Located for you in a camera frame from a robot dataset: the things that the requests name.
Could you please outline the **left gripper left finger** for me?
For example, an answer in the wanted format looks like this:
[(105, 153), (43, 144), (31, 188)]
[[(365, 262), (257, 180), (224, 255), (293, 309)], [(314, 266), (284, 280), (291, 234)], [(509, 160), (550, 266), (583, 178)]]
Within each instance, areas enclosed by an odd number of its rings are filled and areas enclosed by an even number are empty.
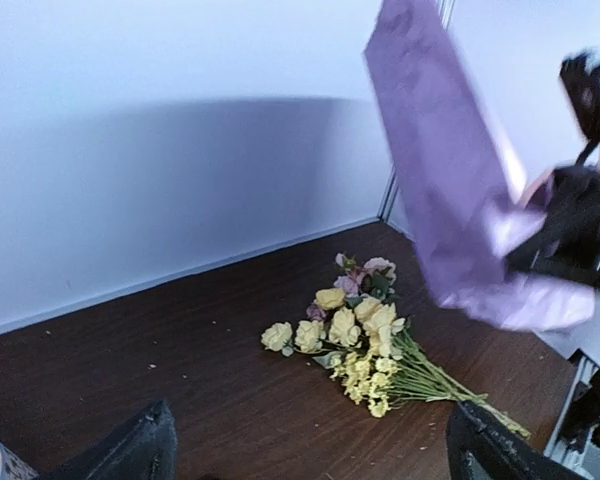
[(99, 443), (40, 479), (173, 479), (175, 419), (167, 400), (155, 401), (114, 428)]

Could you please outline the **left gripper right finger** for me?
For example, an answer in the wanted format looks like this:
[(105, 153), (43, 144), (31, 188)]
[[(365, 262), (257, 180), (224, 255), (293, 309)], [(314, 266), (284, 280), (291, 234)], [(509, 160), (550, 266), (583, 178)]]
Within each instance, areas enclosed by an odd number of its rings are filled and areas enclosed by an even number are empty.
[(446, 426), (450, 476), (458, 479), (573, 480), (581, 476), (547, 458), (471, 401), (455, 404)]

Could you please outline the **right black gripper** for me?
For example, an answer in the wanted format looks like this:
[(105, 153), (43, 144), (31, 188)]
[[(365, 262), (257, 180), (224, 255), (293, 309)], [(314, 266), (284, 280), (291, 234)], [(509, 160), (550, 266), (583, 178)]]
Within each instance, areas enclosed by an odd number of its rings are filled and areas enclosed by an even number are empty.
[(600, 288), (600, 172), (565, 167), (541, 229), (507, 255), (509, 269)]

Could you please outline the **purple pink wrapping paper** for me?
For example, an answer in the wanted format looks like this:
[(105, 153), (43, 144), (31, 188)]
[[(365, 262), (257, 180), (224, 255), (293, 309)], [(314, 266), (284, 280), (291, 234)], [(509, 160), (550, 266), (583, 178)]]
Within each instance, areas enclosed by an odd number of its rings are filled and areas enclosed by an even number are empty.
[(495, 146), (432, 1), (386, 1), (365, 49), (419, 264), (438, 306), (511, 331), (589, 320), (595, 294), (515, 273), (506, 255), (545, 224), (524, 171)]

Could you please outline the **small yellow daisy bunch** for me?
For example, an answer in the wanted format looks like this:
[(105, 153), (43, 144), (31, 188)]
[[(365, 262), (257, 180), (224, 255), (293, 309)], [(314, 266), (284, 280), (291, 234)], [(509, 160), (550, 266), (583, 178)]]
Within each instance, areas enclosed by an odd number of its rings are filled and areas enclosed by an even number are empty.
[(333, 357), (329, 369), (330, 378), (340, 382), (344, 395), (357, 405), (365, 404), (374, 418), (410, 402), (487, 404), (485, 394), (472, 392), (420, 352), (400, 360), (349, 352)]

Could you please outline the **cream rose flower stem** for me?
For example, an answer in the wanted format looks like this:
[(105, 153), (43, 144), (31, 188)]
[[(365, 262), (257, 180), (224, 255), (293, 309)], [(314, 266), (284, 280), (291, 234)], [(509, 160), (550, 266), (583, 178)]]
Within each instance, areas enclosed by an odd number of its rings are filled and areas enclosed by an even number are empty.
[[(396, 305), (376, 303), (371, 298), (367, 298), (355, 310), (341, 307), (326, 321), (307, 318), (296, 325), (289, 322), (274, 323), (261, 334), (260, 343), (265, 350), (285, 357), (295, 353), (309, 356), (328, 370), (330, 375), (329, 361), (349, 352), (395, 360), (420, 352), (429, 360), (410, 332), (409, 319), (398, 315)], [(530, 436), (528, 430), (491, 406), (488, 400), (486, 405), (480, 407), (511, 432), (523, 438)]]

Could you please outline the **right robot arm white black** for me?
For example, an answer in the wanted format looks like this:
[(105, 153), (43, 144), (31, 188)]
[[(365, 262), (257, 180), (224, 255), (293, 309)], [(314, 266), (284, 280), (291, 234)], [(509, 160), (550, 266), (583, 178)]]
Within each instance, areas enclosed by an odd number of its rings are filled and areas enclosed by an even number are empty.
[(585, 164), (600, 147), (600, 61), (587, 51), (567, 57), (560, 79), (587, 144), (574, 164), (554, 170), (544, 225), (507, 255), (506, 264), (600, 291), (600, 172)]

